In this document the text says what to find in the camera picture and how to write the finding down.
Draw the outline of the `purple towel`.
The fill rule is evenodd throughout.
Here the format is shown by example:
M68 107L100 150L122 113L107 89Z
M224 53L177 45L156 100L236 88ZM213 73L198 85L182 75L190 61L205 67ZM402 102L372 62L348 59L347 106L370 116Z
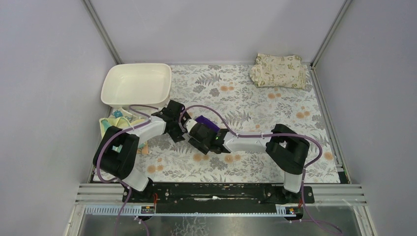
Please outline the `purple towel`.
M198 116L195 120L197 121L197 123L204 124L209 129L211 129L215 132L218 132L220 130L220 128L215 123L213 123L210 119L208 119L204 116Z

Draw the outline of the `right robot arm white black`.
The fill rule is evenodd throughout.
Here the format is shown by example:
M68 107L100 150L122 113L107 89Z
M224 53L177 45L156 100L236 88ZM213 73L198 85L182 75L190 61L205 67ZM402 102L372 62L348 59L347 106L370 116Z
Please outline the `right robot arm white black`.
M308 157L310 143L283 124L267 132L232 133L228 129L213 130L196 121L187 121L185 130L189 143L203 154L248 151L267 154L284 171L284 189L301 190L302 170Z

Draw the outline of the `cream patterned folded towel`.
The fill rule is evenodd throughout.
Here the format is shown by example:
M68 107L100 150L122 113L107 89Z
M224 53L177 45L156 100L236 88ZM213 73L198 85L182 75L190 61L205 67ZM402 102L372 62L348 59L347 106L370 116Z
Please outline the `cream patterned folded towel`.
M257 54L249 77L257 87L304 89L307 69L298 55L273 56Z

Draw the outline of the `white rectangular basin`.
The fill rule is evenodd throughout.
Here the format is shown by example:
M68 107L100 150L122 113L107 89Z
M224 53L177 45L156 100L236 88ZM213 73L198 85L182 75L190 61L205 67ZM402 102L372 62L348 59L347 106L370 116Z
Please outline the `white rectangular basin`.
M108 71L100 98L116 109L134 104L159 108L169 100L171 83L172 70L167 64L119 64Z

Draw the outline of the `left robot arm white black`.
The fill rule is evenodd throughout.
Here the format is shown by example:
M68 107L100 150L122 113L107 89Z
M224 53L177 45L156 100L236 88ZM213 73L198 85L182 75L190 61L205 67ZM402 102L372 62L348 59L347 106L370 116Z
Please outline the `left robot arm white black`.
M183 104L171 100L161 111L144 116L147 117L145 121L132 127L121 129L111 126L106 130L93 159L100 181L110 183L117 180L142 192L150 178L135 168L138 146L164 134L168 134L175 143L185 140L183 125L190 115Z

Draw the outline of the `yellow teal patterned towel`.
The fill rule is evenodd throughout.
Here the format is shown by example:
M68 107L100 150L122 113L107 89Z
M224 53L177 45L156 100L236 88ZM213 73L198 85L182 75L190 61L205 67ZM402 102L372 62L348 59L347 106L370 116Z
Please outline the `yellow teal patterned towel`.
M141 116L134 115L123 108L119 108L114 110L108 118L101 118L99 120L101 138L104 137L107 129L111 126L126 129L144 121Z

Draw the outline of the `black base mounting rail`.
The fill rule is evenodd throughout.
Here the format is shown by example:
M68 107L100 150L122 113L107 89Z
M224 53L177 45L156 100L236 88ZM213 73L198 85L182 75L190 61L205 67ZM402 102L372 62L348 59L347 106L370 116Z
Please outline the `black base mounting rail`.
M147 203L156 207L156 213L275 213L276 206L304 203L313 204L310 186L298 193L274 183L149 183L144 191L124 188L122 200L129 203Z

